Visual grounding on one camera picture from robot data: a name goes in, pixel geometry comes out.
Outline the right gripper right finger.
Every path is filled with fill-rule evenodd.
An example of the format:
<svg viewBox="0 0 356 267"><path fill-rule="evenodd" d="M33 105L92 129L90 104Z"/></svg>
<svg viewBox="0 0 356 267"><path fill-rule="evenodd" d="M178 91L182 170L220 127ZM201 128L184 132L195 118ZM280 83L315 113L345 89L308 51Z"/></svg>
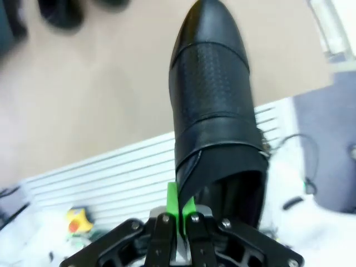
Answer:
<svg viewBox="0 0 356 267"><path fill-rule="evenodd" d="M182 210L190 266L303 266L304 258L238 219L215 220L190 199Z"/></svg>

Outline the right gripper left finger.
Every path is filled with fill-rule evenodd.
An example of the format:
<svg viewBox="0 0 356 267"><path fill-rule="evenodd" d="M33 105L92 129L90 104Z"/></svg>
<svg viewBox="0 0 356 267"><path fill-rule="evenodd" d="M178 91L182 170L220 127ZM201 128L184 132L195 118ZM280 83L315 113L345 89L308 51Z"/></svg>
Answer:
<svg viewBox="0 0 356 267"><path fill-rule="evenodd" d="M179 231L177 184L167 185L164 211L147 222L128 219L60 263L60 266L129 266L145 258L145 266L169 266Z"/></svg>

